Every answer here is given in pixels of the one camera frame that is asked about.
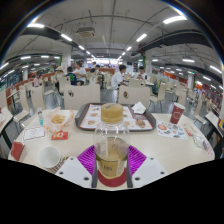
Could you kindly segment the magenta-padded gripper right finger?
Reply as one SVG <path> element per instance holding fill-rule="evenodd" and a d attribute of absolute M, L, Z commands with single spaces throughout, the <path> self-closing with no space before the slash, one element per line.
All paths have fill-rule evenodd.
<path fill-rule="evenodd" d="M 127 159 L 129 188 L 143 187 L 167 175 L 165 168 L 154 157 L 147 157 L 134 146 L 129 146 Z"/>

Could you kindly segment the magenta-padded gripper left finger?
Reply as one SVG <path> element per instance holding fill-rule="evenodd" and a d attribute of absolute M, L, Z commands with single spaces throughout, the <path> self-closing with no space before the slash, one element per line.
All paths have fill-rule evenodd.
<path fill-rule="evenodd" d="M 94 146 L 88 147 L 78 157 L 69 157 L 56 175 L 84 188 L 97 186 L 97 166 Z"/>

